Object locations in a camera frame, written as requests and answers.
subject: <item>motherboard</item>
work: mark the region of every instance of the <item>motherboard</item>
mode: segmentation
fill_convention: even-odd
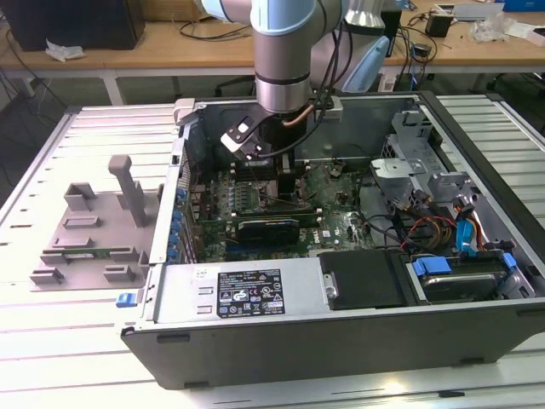
[[[374,248],[356,211],[360,171],[345,164],[308,165],[291,198],[278,198],[276,181],[238,181],[229,172],[189,189],[179,211],[191,214],[198,262],[312,257],[326,251]]]

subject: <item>black plastic cover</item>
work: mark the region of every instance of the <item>black plastic cover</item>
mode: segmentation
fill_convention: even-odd
[[[324,274],[335,278],[334,310],[393,308],[416,305],[400,251],[361,250],[322,253]]]

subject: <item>side panel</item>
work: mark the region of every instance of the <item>side panel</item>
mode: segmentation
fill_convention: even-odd
[[[491,363],[545,329],[545,303],[522,308],[126,331],[122,339],[163,388],[219,387]]]

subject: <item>tabletop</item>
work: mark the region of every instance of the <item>tabletop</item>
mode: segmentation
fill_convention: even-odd
[[[454,0],[450,3],[469,3],[470,0]],[[405,11],[402,23],[428,11],[434,0],[416,0],[418,9]],[[545,13],[509,13],[509,17],[518,22],[545,24]],[[18,45],[23,61],[35,70],[84,70],[84,69],[154,69],[180,67],[252,67],[254,50],[251,37],[234,41],[212,43],[185,38],[177,27],[170,22],[147,22],[141,40],[132,50],[86,49],[86,57],[66,63],[53,60],[44,52],[23,52]],[[194,34],[214,36],[240,25],[232,25],[217,20],[199,23]],[[423,30],[425,22],[418,22],[415,28]],[[453,25],[446,38],[437,38],[438,53],[432,61],[434,65],[545,65],[545,48],[539,48],[522,38],[510,37],[506,41],[476,43],[468,35],[470,24]],[[21,69],[6,43],[5,31],[0,31],[0,66],[3,69]],[[411,39],[419,43],[430,43],[420,34],[413,32]],[[398,41],[393,55],[387,58],[385,65],[400,66],[404,62],[404,47]]]

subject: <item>floor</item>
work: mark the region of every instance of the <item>floor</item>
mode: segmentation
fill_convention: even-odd
[[[485,85],[492,78],[488,76],[479,89],[470,90],[474,75],[435,75],[433,80],[423,82],[422,89],[432,90],[436,95],[484,94],[490,92]],[[179,78],[179,83],[184,97],[211,97],[214,96],[214,86],[227,79]],[[123,78],[120,86],[128,104],[170,103],[175,100],[170,78]],[[108,95],[99,79],[56,79],[51,82],[50,88],[70,106],[109,105]],[[408,88],[409,80],[406,78],[401,81],[399,89]],[[519,74],[508,74],[497,81],[495,92],[543,133],[545,98],[538,95],[540,89],[545,87]],[[239,84],[225,89],[223,95],[247,95],[250,91],[251,84]],[[35,92],[36,96],[30,100],[14,97],[12,103],[0,112],[0,206],[47,140],[55,120],[64,111],[49,93],[44,92],[41,84],[36,84]]]

